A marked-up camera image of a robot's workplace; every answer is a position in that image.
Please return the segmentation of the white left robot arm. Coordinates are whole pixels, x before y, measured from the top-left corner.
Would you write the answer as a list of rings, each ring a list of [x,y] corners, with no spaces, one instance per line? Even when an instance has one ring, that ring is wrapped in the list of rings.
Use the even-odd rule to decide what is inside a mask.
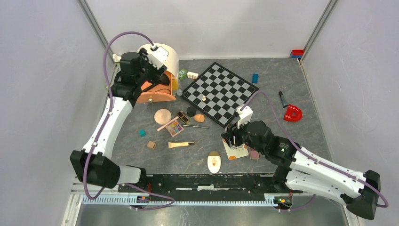
[[[120,129],[142,93],[145,82],[156,83],[165,73],[168,52],[141,49],[122,54],[104,113],[89,141],[81,151],[73,151],[70,160],[80,182],[105,188],[129,183],[137,192],[148,186],[145,170],[118,166],[111,161]]]

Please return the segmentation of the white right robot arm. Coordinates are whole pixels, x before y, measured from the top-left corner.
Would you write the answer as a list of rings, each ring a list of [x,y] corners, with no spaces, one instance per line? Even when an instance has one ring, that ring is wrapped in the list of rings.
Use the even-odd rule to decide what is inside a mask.
[[[312,193],[336,201],[360,218],[375,218],[381,190],[377,172],[355,171],[327,161],[288,138],[274,135],[262,121],[229,125],[221,137],[228,146],[246,145],[276,165],[271,180],[275,191]]]

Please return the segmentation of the wooden handle makeup brush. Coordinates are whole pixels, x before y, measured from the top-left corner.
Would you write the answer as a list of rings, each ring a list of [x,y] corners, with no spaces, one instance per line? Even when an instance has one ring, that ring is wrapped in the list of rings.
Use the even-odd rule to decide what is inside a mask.
[[[177,147],[185,147],[195,145],[195,142],[168,142],[168,148],[177,148]]]

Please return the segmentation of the black fan brush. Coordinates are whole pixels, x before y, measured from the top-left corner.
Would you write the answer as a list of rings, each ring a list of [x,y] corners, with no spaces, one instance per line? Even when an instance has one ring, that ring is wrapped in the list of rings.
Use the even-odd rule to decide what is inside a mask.
[[[152,85],[150,85],[150,86],[146,87],[145,89],[143,89],[142,92],[147,92],[150,89],[152,89],[155,86],[160,85],[160,84],[161,85],[169,85],[170,84],[170,79],[169,79],[169,77],[166,74],[161,75],[160,78],[155,83],[153,83]]]

